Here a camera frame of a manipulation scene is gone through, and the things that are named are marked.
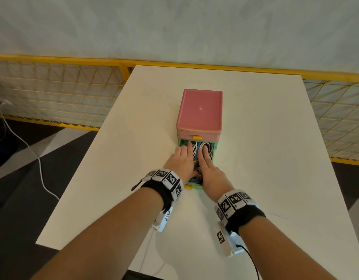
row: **person's left arm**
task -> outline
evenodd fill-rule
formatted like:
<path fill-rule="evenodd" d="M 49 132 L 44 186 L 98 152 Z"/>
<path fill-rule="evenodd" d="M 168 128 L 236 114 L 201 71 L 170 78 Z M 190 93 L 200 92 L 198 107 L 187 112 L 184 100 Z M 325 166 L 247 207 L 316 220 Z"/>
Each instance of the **person's left arm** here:
<path fill-rule="evenodd" d="M 194 175 L 192 147 L 176 147 L 164 168 L 187 183 Z M 162 209 L 155 190 L 138 189 L 75 237 L 32 280 L 121 279 Z"/>

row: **white floor stripe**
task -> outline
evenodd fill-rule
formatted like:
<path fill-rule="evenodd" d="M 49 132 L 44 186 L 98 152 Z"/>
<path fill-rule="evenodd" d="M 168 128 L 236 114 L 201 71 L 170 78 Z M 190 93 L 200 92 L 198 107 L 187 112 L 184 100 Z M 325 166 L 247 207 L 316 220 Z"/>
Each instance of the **white floor stripe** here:
<path fill-rule="evenodd" d="M 51 151 L 58 149 L 59 147 L 79 138 L 89 131 L 82 129 L 71 129 L 65 128 L 61 131 L 49 136 L 42 141 L 39 141 L 31 146 L 32 150 L 39 156 L 42 157 L 50 153 Z M 12 173 L 13 171 L 20 169 L 21 167 L 31 163 L 37 158 L 26 148 L 10 157 L 5 164 L 0 167 L 0 178 Z"/>

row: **white table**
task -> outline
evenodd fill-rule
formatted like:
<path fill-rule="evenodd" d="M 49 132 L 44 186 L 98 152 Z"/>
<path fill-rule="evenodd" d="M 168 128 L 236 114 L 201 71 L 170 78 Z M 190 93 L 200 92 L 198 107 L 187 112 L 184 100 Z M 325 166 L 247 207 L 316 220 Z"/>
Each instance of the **white table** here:
<path fill-rule="evenodd" d="M 224 92 L 214 162 L 234 186 L 338 279 L 359 279 L 359 244 L 303 82 L 291 75 L 135 67 L 37 244 L 63 248 L 164 164 L 185 88 Z M 246 254 L 222 255 L 216 221 L 205 194 L 185 190 L 130 269 L 163 279 L 256 279 Z"/>

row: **pink lid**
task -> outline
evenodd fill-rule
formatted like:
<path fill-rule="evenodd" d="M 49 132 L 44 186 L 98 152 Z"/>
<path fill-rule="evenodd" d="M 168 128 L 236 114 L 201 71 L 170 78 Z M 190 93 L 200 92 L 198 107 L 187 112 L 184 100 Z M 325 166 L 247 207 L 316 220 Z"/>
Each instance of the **pink lid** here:
<path fill-rule="evenodd" d="M 185 89 L 178 114 L 177 130 L 220 134 L 222 91 Z"/>

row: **metal grid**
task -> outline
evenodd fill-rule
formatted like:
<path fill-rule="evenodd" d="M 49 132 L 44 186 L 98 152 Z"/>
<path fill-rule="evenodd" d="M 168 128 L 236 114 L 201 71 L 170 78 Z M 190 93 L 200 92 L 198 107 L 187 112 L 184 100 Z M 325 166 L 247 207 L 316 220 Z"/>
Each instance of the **metal grid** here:
<path fill-rule="evenodd" d="M 359 160 L 359 82 L 304 80 L 328 154 Z"/>
<path fill-rule="evenodd" d="M 119 67 L 0 61 L 6 116 L 101 127 L 125 81 Z"/>

